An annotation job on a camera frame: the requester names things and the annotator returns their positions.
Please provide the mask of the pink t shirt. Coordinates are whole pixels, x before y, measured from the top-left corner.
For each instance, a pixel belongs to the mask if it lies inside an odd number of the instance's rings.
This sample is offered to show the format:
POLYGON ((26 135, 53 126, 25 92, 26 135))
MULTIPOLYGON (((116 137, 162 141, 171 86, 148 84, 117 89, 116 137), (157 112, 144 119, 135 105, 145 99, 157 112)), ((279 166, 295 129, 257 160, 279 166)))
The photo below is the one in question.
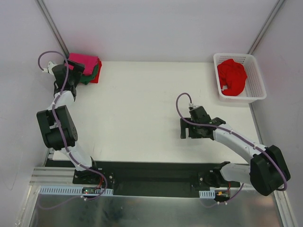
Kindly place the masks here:
POLYGON ((98 65, 98 57, 79 53, 71 53, 68 60, 83 64, 85 66, 83 74, 89 76, 92 74, 96 65, 98 65))

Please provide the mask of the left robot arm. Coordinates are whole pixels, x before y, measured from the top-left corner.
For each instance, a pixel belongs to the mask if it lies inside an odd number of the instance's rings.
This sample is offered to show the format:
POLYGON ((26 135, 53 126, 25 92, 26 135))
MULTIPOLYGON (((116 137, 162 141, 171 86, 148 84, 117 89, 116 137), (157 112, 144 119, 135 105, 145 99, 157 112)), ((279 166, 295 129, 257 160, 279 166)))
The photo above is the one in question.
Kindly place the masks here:
POLYGON ((95 184, 100 179, 100 172, 92 168, 92 157, 78 144, 78 132, 68 110, 75 102, 76 86, 85 66, 71 60, 68 64, 72 69, 50 61, 44 69, 55 77, 54 100, 46 110, 37 112, 36 117, 46 147, 63 153, 77 171, 85 171, 83 177, 88 183, 95 184))

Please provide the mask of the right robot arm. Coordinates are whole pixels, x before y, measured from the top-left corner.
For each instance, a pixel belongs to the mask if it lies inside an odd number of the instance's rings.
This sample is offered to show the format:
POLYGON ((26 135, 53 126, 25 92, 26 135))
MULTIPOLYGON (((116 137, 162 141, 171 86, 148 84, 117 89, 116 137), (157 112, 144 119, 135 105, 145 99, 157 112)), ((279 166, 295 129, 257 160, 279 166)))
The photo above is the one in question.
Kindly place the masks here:
POLYGON ((280 148, 266 147, 240 135, 222 119, 212 119, 202 106, 190 104, 189 114, 189 118, 180 118, 182 139, 214 140, 246 161, 245 164, 220 163, 206 174, 206 184, 223 187, 228 182, 246 183, 264 196, 287 188, 291 175, 280 148))

